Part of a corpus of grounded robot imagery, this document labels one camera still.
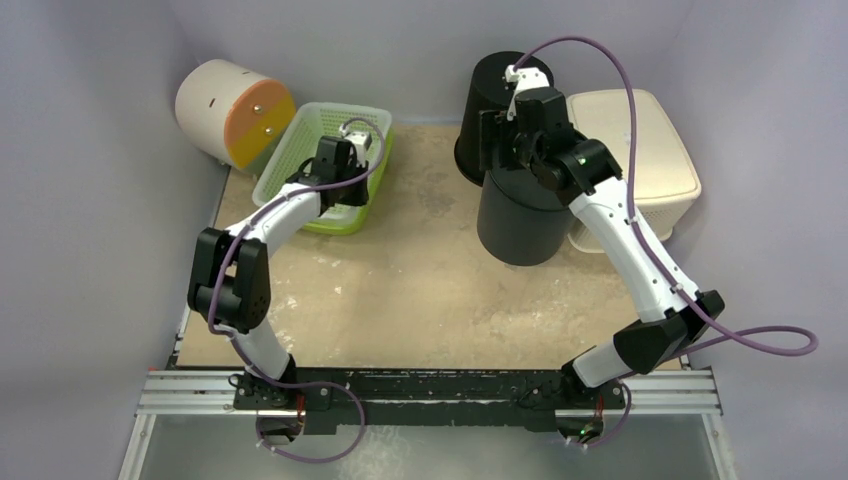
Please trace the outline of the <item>dark blue bin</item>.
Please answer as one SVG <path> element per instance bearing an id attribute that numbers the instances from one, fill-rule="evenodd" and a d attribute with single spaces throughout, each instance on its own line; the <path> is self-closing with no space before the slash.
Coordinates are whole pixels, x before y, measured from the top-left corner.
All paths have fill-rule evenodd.
<path id="1" fill-rule="evenodd" d="M 486 172 L 476 229 L 482 246 L 497 260 L 540 265 L 559 251 L 574 223 L 570 210 L 529 171 Z"/>

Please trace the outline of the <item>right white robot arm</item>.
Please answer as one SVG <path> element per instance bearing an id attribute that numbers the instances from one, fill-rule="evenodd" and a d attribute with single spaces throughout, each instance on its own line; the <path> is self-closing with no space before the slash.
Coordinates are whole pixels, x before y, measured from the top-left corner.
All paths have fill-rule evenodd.
<path id="1" fill-rule="evenodd" d="M 573 217 L 627 287 L 636 320 L 564 364 L 561 392 L 576 407 L 601 385 L 646 374 L 692 345 L 724 309 L 663 246 L 639 203 L 686 209 L 700 193 L 692 161 L 656 98 L 643 90 L 565 96 L 552 87 L 519 93 L 478 115 L 486 172 L 477 220 L 498 260 L 535 266 L 563 243 Z"/>

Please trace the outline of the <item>green and white tray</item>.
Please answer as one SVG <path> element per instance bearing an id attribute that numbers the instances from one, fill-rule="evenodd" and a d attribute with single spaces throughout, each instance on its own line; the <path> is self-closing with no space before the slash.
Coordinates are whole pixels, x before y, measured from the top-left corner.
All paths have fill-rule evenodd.
<path id="1" fill-rule="evenodd" d="M 387 146 L 381 165 L 376 172 L 369 177 L 368 193 L 369 201 L 362 207 L 349 207 L 336 205 L 328 209 L 321 217 L 307 223 L 303 230 L 330 236 L 352 235 L 359 231 L 365 223 L 368 213 L 376 200 L 377 192 L 381 186 L 383 176 L 389 164 L 391 149 L 394 143 L 394 129 L 390 128 L 387 134 Z"/>

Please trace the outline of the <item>white perforated basket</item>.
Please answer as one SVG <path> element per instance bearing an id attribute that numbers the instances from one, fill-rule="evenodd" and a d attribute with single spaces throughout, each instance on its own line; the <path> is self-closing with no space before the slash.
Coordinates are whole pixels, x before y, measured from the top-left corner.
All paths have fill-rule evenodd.
<path id="1" fill-rule="evenodd" d="M 392 126 L 392 115 L 384 109 L 333 102 L 303 105 L 259 176 L 252 193 L 253 203 L 261 207 L 277 195 L 285 180 L 296 172 L 302 162 L 314 156 L 319 139 L 325 135 L 337 135 L 339 126 L 352 118 L 369 120 L 384 134 L 385 140 Z"/>

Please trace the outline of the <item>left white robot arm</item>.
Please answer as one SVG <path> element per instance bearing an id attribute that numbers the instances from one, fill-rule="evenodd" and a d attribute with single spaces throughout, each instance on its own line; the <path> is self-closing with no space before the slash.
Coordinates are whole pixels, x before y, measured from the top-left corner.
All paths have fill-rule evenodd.
<path id="1" fill-rule="evenodd" d="M 367 161 L 372 144 L 362 131 L 320 138 L 316 153 L 301 164 L 278 194 L 245 219 L 206 228 L 197 238 L 187 303 L 225 337 L 247 372 L 262 379 L 259 395 L 272 408 L 297 399 L 293 356 L 270 325 L 270 259 L 297 231 L 336 205 L 362 207 L 369 200 Z"/>

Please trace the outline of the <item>cream perforated plastic basket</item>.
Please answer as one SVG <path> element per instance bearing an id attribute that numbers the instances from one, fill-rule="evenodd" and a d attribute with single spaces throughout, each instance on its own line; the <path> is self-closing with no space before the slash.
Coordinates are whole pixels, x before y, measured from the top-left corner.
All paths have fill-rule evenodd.
<path id="1" fill-rule="evenodd" d="M 656 97 L 636 89 L 634 100 L 635 203 L 659 240 L 665 242 L 700 196 L 702 186 L 684 143 Z M 632 141 L 626 91 L 574 94 L 566 99 L 566 106 L 574 127 L 586 137 L 601 141 L 626 173 Z"/>

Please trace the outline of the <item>large black plastic bin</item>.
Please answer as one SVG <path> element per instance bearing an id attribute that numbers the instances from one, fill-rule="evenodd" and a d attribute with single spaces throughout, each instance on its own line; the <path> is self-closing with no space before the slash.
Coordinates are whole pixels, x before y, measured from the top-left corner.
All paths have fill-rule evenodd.
<path id="1" fill-rule="evenodd" d="M 509 107 L 513 91 L 503 76 L 506 67 L 521 56 L 517 51 L 494 52 L 479 60 L 473 69 L 454 159 L 460 173 L 477 186 L 483 184 L 485 177 L 480 160 L 480 112 Z"/>

